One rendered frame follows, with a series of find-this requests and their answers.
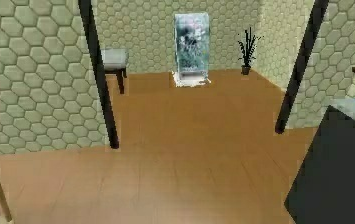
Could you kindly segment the dark spiky house plant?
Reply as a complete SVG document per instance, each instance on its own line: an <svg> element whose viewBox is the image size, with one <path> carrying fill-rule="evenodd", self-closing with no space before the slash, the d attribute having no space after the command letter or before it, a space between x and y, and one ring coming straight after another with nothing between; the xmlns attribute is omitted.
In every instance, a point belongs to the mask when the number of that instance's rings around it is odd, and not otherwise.
<svg viewBox="0 0 355 224"><path fill-rule="evenodd" d="M257 41L261 39L261 36L257 36L252 33L252 28L244 30L244 40L238 40L241 56L239 60L243 61L241 66L241 73L248 75L251 70L251 64L255 59L254 53L257 48Z"/></svg>

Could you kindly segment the pale glass shower cabin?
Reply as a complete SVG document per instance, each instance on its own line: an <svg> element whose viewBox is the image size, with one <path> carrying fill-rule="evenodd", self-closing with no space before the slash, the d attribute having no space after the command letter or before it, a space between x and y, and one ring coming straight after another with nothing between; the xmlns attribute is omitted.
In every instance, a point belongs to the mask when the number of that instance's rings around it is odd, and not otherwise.
<svg viewBox="0 0 355 224"><path fill-rule="evenodd" d="M210 23L206 12L174 15L177 87L195 87L209 82Z"/></svg>

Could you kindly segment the grey stool with dark legs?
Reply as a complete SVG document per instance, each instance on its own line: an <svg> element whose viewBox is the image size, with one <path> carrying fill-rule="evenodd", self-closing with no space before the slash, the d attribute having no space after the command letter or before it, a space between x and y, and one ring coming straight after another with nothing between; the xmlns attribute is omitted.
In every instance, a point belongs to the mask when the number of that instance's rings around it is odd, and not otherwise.
<svg viewBox="0 0 355 224"><path fill-rule="evenodd" d="M125 93L124 79L127 77L128 51L125 48L101 50L103 67L106 74L115 74L119 93Z"/></svg>

